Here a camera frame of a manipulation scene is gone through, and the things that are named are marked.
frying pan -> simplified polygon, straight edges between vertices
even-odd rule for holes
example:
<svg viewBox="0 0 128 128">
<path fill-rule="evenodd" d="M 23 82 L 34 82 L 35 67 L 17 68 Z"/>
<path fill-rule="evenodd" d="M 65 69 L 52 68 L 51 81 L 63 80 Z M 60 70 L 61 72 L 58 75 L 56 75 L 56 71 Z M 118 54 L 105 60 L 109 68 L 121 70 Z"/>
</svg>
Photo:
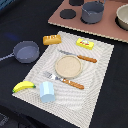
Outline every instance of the frying pan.
<svg viewBox="0 0 128 128">
<path fill-rule="evenodd" d="M 117 9 L 117 17 L 119 24 L 125 30 L 128 30 L 128 4 L 123 5 Z"/>
<path fill-rule="evenodd" d="M 0 61 L 9 57 L 15 57 L 21 63 L 31 63 L 39 57 L 39 47 L 33 41 L 23 41 L 14 47 L 13 53 L 0 58 Z"/>
</svg>

plate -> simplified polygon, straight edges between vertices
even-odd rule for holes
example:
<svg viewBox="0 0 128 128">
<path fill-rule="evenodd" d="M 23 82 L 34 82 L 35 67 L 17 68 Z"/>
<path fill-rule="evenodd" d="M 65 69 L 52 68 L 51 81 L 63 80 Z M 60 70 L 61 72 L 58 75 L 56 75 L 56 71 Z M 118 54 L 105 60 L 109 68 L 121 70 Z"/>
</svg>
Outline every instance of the plate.
<svg viewBox="0 0 128 128">
<path fill-rule="evenodd" d="M 74 78 L 81 73 L 82 63 L 76 56 L 66 55 L 56 61 L 55 70 L 63 78 Z"/>
</svg>

bowl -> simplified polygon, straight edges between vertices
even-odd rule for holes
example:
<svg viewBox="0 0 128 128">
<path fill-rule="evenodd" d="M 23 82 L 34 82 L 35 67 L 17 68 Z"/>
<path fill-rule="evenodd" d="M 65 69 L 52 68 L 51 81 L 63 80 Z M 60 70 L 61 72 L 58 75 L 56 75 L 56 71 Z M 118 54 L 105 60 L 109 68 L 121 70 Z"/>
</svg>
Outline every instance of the bowl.
<svg viewBox="0 0 128 128">
<path fill-rule="evenodd" d="M 123 29 L 128 30 L 128 4 L 119 7 L 116 14 L 118 17 L 119 25 Z"/>
</svg>

black table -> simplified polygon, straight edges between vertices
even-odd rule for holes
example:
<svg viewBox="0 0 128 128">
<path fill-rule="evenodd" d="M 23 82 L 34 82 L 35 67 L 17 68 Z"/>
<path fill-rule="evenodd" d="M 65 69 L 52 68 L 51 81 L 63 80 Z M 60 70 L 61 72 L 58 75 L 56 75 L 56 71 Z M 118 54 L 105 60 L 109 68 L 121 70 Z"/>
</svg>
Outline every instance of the black table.
<svg viewBox="0 0 128 128">
<path fill-rule="evenodd" d="M 64 31 L 114 45 L 90 128 L 128 128 L 128 44 L 48 24 L 63 0 L 17 0 L 0 13 L 0 57 L 21 41 L 34 41 L 40 56 L 47 46 L 43 36 Z M 0 62 L 0 105 L 30 116 L 51 128 L 77 128 L 46 111 L 12 96 L 37 61 L 21 64 L 14 57 Z"/>
</svg>

striped placemat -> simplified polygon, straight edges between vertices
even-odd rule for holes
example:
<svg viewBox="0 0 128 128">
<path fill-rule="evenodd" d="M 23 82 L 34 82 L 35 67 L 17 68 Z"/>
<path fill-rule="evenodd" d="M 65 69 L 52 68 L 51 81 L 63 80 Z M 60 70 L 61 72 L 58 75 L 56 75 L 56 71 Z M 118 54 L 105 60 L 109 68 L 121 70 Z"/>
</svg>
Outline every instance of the striped placemat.
<svg viewBox="0 0 128 128">
<path fill-rule="evenodd" d="M 58 34 L 61 36 L 62 43 L 50 45 L 24 79 L 33 82 L 36 89 L 22 90 L 14 93 L 13 96 L 80 128 L 88 128 L 114 46 L 62 31 L 59 31 Z M 94 48 L 88 50 L 76 46 L 75 43 L 78 38 L 94 42 Z M 64 56 L 58 52 L 58 49 L 97 59 L 97 63 L 81 60 L 83 71 L 79 77 L 72 79 L 72 81 L 84 85 L 84 90 L 43 76 L 44 71 L 56 74 L 55 62 Z M 50 81 L 54 85 L 56 99 L 54 102 L 42 103 L 40 100 L 39 85 L 44 81 Z"/>
</svg>

